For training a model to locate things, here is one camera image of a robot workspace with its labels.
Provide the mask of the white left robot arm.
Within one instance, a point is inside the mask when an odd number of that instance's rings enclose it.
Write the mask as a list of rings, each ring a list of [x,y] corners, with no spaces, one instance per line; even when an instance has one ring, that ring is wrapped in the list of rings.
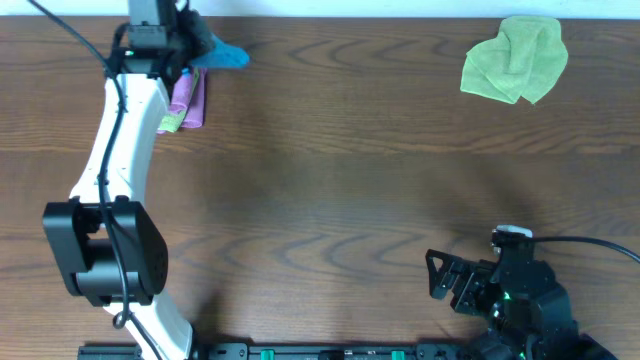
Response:
[[[68,200],[50,202],[43,227],[67,291],[112,317],[139,359],[208,359],[165,284],[165,240],[144,207],[156,132],[170,92],[192,59],[214,47],[206,24],[173,1],[131,1],[102,65],[104,110]]]

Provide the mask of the blue microfiber cloth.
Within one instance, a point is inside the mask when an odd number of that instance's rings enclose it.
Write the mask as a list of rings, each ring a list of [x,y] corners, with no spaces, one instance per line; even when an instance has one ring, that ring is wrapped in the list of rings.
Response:
[[[244,49],[225,43],[213,33],[205,38],[194,37],[192,50],[193,57],[182,69],[182,75],[190,74],[196,68],[242,69],[250,62]]]

